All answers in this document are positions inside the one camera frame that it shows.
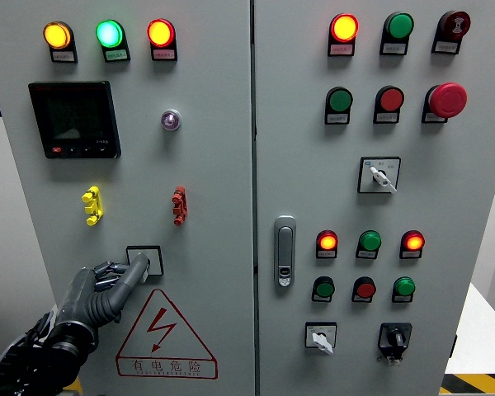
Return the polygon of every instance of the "lightning bolt symbol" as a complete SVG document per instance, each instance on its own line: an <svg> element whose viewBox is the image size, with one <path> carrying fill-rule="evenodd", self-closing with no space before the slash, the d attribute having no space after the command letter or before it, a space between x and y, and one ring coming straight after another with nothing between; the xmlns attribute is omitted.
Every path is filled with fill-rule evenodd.
<svg viewBox="0 0 495 396"><path fill-rule="evenodd" d="M166 324L165 326L160 326L158 328L155 327L166 312L167 312L167 310L165 308L161 308L159 310L158 314L156 315L156 318L154 318L152 323L150 323L150 326L148 326L147 332L156 332L157 330L162 330L164 328L168 328L167 332L163 335L162 339L159 340L159 342L157 344L152 345L152 350L150 353L154 353L155 351L157 351L160 348L159 344L162 343L162 341L165 339L165 337L167 337L168 334L174 329L174 326L176 326L176 323L171 323L171 324Z"/></svg>

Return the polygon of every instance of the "yellow terminal clip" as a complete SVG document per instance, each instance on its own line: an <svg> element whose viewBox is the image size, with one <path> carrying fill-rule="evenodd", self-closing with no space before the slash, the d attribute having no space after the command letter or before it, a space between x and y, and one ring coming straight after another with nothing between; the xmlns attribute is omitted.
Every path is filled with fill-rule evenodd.
<svg viewBox="0 0 495 396"><path fill-rule="evenodd" d="M103 216L102 203L101 203L101 193L99 192L99 187L91 186L88 191L82 195L82 202L86 204L84 207L84 212L87 215L91 215L87 218L86 224L90 227L96 225L99 219Z"/></svg>

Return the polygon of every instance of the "robotic hand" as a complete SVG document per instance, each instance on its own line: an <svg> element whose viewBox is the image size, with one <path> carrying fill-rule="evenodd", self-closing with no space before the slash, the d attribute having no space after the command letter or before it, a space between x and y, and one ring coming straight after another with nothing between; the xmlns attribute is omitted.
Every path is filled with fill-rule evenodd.
<svg viewBox="0 0 495 396"><path fill-rule="evenodd" d="M61 302L51 332L51 315L47 313L0 359L0 395L56 395L74 382L88 355L97 349L97 329L119 322L126 300L148 268L148 258L140 253L129 266L104 262L93 270L79 271ZM105 277L110 273L123 275Z"/></svg>

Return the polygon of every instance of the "electrical hazard symbol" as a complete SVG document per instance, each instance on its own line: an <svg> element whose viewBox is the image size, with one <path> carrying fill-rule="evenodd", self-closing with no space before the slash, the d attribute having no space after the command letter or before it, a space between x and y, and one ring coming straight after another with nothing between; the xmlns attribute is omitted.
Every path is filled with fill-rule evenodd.
<svg viewBox="0 0 495 396"><path fill-rule="evenodd" d="M153 290L115 357L126 377L216 380L218 363L163 290Z"/></svg>

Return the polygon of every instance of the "illuminated green light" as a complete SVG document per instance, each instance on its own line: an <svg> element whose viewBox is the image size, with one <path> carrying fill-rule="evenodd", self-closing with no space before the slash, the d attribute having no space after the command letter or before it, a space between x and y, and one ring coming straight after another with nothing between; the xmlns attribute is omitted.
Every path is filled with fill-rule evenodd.
<svg viewBox="0 0 495 396"><path fill-rule="evenodd" d="M103 21L97 25L97 39L103 47L114 48L123 41L123 29L116 21Z"/></svg>

